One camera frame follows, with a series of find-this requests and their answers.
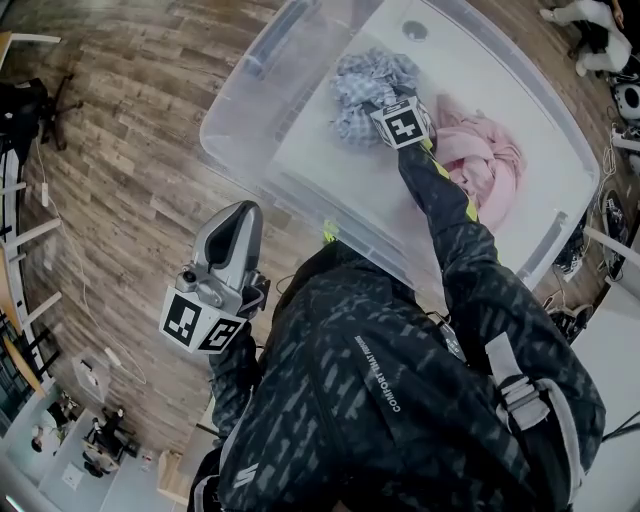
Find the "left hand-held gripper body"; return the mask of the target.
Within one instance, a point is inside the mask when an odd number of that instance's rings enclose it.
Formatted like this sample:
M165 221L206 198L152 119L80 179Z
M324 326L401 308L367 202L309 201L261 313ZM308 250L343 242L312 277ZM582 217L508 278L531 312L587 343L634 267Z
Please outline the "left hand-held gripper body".
M270 285L257 270L225 277L190 264L167 289L159 332L191 354L220 354L265 308Z

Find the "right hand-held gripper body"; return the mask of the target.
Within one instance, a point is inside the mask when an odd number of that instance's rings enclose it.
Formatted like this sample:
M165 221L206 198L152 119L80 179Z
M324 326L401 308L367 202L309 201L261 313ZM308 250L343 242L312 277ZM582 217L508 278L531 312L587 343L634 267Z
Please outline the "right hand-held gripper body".
M372 119L383 142L399 150L422 144L428 151L437 149L437 132L426 106L418 98L416 91L406 86L393 86L397 101L376 108L368 103L368 115Z

